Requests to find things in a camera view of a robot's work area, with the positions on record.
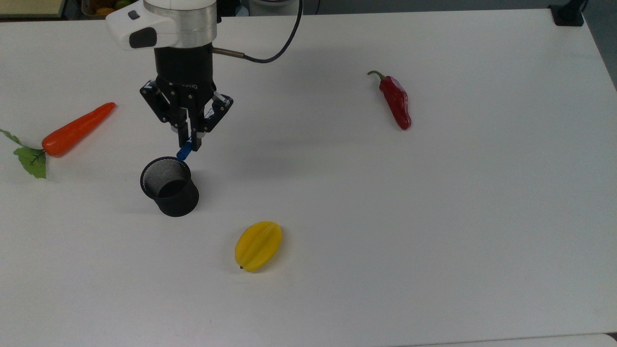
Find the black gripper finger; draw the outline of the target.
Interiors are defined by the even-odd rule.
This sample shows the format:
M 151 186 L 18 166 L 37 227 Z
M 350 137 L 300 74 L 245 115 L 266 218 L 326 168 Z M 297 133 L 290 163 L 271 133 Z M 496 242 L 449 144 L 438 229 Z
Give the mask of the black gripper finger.
M 175 131 L 178 146 L 183 147 L 189 141 L 187 111 L 179 107 L 175 91 L 171 90 L 171 96 L 167 97 L 164 90 L 157 85 L 157 81 L 150 80 L 139 92 L 161 123 L 169 124 Z
M 234 105 L 232 97 L 218 92 L 214 92 L 210 100 L 210 108 L 204 105 L 190 110 L 191 150 L 194 152 L 199 151 L 205 134 L 211 132 Z

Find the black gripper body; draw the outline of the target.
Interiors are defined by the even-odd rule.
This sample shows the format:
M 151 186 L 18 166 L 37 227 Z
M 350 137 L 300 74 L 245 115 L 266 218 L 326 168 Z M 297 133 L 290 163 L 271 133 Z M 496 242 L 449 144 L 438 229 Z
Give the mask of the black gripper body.
M 194 48 L 155 48 L 154 56 L 159 89 L 164 89 L 164 83 L 171 83 L 192 90 L 196 94 L 196 109 L 203 116 L 215 90 L 212 44 Z

